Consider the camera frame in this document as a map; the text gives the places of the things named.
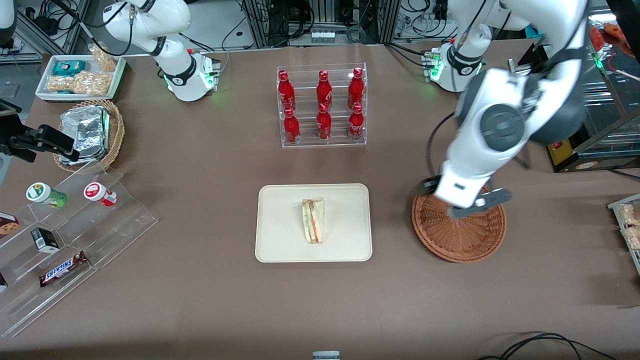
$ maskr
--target brown tablecloth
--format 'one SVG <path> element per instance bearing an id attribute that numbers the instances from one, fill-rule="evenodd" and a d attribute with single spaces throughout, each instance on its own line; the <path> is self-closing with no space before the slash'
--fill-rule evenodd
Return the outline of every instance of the brown tablecloth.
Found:
<path id="1" fill-rule="evenodd" d="M 505 67 L 529 44 L 495 42 L 486 59 Z M 475 359 L 527 331 L 639 358 L 638 274 L 606 208 L 639 192 L 637 183 L 610 172 L 553 174 L 533 145 L 532 170 L 510 163 L 495 176 L 514 194 L 502 247 L 480 263 L 448 263 L 417 239 L 409 210 L 427 176 L 429 132 L 456 96 L 425 83 L 418 66 L 382 46 L 233 53 L 220 90 L 185 103 L 156 77 L 152 58 L 127 61 L 117 103 L 126 135 L 113 167 L 161 220 L 16 338 L 0 339 L 0 358 L 293 360 L 335 349 L 345 360 Z M 281 149 L 276 67 L 357 61 L 369 71 L 369 144 Z M 70 107 L 36 100 L 28 124 L 56 124 Z M 438 134 L 437 163 L 454 130 L 452 121 Z M 26 205 L 30 183 L 67 175 L 50 154 L 14 160 L 2 210 Z M 255 259 L 258 191 L 305 183 L 369 188 L 370 260 Z M 547 342 L 522 351 L 573 358 Z"/>

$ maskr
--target red bottle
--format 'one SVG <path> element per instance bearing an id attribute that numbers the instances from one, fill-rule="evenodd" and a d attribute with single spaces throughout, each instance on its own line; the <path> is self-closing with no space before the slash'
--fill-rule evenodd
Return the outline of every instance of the red bottle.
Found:
<path id="1" fill-rule="evenodd" d="M 353 69 L 353 78 L 349 83 L 349 98 L 347 100 L 347 106 L 349 109 L 353 109 L 353 104 L 357 101 L 362 101 L 362 95 L 364 94 L 364 81 L 362 81 L 362 68 L 357 67 Z"/>
<path id="2" fill-rule="evenodd" d="M 293 84 L 289 81 L 289 74 L 286 70 L 280 70 L 278 72 L 278 93 L 280 94 L 280 101 L 285 108 L 292 108 L 296 110 L 296 94 L 293 91 Z"/>
<path id="3" fill-rule="evenodd" d="M 320 140 L 329 140 L 331 137 L 331 115 L 326 104 L 318 104 L 318 116 L 316 117 L 318 125 L 318 138 Z"/>
<path id="4" fill-rule="evenodd" d="M 326 104 L 327 108 L 331 110 L 332 88 L 329 83 L 329 73 L 326 70 L 320 70 L 318 77 L 320 78 L 316 88 L 318 104 Z"/>
<path id="5" fill-rule="evenodd" d="M 293 109 L 286 108 L 284 110 L 284 133 L 287 137 L 287 142 L 292 144 L 300 143 L 300 123 L 295 116 L 293 116 Z"/>
<path id="6" fill-rule="evenodd" d="M 351 141 L 357 141 L 362 137 L 362 126 L 364 125 L 364 115 L 362 115 L 362 104 L 356 102 L 353 105 L 353 113 L 349 117 L 349 128 L 347 136 Z"/>

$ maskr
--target wicker basket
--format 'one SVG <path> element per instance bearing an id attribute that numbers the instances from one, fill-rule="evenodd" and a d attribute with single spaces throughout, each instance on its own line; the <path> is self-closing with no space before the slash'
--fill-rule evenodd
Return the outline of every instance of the wicker basket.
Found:
<path id="1" fill-rule="evenodd" d="M 89 105 L 102 105 L 109 112 L 109 152 L 102 160 L 100 160 L 100 165 L 102 165 L 103 168 L 108 168 L 116 160 L 116 156 L 118 156 L 118 153 L 120 152 L 122 139 L 124 138 L 124 122 L 122 121 L 122 115 L 118 111 L 118 108 L 109 100 L 83 101 L 75 105 L 74 109 Z M 62 123 L 58 126 L 58 130 L 62 130 Z M 53 160 L 60 168 L 70 172 L 76 172 L 85 165 L 77 164 L 69 167 L 65 166 L 60 162 L 57 154 L 53 155 Z"/>
<path id="2" fill-rule="evenodd" d="M 455 263 L 480 261 L 498 250 L 507 228 L 502 205 L 461 219 L 449 217 L 449 206 L 433 194 L 413 200 L 413 228 L 429 250 Z"/>

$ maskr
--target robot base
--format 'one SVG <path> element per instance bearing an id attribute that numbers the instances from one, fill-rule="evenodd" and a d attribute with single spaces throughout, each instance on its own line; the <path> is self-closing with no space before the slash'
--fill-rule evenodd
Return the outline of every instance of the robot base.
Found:
<path id="1" fill-rule="evenodd" d="M 469 81 L 480 72 L 482 65 L 478 65 L 475 71 L 471 67 L 464 68 L 463 72 L 468 69 L 468 73 L 460 75 L 447 58 L 447 51 L 450 47 L 451 44 L 434 47 L 430 53 L 426 52 L 421 56 L 422 64 L 430 67 L 430 69 L 424 69 L 424 78 L 427 82 L 440 85 L 448 92 L 462 92 L 469 85 Z"/>
<path id="2" fill-rule="evenodd" d="M 196 101 L 209 92 L 218 89 L 220 80 L 220 62 L 214 63 L 211 58 L 201 54 L 192 54 L 196 60 L 196 72 L 181 86 L 171 84 L 164 77 L 171 92 L 182 101 Z"/>

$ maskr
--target green yogurt bottle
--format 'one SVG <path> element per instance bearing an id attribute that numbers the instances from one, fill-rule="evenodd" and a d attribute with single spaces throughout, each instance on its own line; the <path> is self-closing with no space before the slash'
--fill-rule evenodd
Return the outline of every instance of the green yogurt bottle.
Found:
<path id="1" fill-rule="evenodd" d="M 67 194 L 53 190 L 45 183 L 35 183 L 27 189 L 27 199 L 49 204 L 52 208 L 62 208 L 67 202 Z"/>

